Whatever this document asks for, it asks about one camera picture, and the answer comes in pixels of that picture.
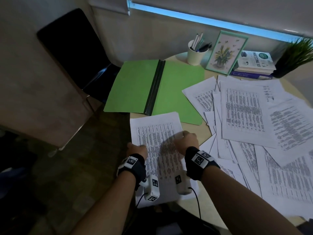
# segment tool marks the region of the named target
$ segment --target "chair backrest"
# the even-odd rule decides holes
[[[110,64],[81,9],[75,9],[48,24],[37,32],[37,37],[81,89]]]

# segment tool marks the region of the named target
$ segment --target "black folder spine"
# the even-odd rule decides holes
[[[154,103],[156,101],[157,92],[159,90],[159,86],[160,86],[160,82],[161,82],[161,78],[162,78],[162,74],[164,70],[164,66],[165,66],[165,60],[164,61],[159,60],[156,71],[154,73],[154,78],[151,84],[145,110],[143,112],[145,115],[148,115],[148,116],[152,115]]]

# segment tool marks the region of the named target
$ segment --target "purple book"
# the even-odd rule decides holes
[[[268,79],[273,78],[271,75],[262,75],[262,74],[256,74],[256,73],[245,73],[245,72],[236,72],[236,71],[231,71],[230,75],[236,76],[236,77],[259,79],[259,80],[268,80]]]

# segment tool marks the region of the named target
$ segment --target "black cable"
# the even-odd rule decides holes
[[[197,202],[198,202],[198,208],[199,208],[199,217],[200,217],[200,219],[201,219],[201,211],[200,211],[200,205],[199,205],[199,200],[198,200],[198,196],[197,196],[197,194],[196,194],[196,192],[195,192],[195,190],[194,190],[193,188],[191,188],[191,187],[188,187],[188,189],[192,189],[192,190],[193,190],[193,192],[195,193],[195,196],[196,196],[196,199],[197,199]]]
[[[146,194],[147,194],[147,193],[143,194],[143,195],[140,197],[140,199],[139,199],[139,201],[138,201],[138,203],[137,203],[137,205],[136,205],[136,208],[138,207],[138,205],[139,205],[141,199],[143,198],[143,196],[146,195]],[[129,221],[128,221],[128,223],[127,223],[127,226],[125,226],[125,230],[123,231],[122,235],[124,235],[124,234],[126,233],[126,231],[129,229],[129,226],[130,226],[130,224],[131,224],[131,220],[133,219],[134,215],[135,215],[135,211],[134,211],[133,214],[131,215],[131,218],[129,219]]]

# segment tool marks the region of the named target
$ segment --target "person's left hand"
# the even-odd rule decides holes
[[[138,153],[139,155],[141,155],[145,161],[148,157],[148,150],[145,145],[136,146],[136,145],[133,145],[131,142],[127,143],[126,156],[128,157],[134,153]]]

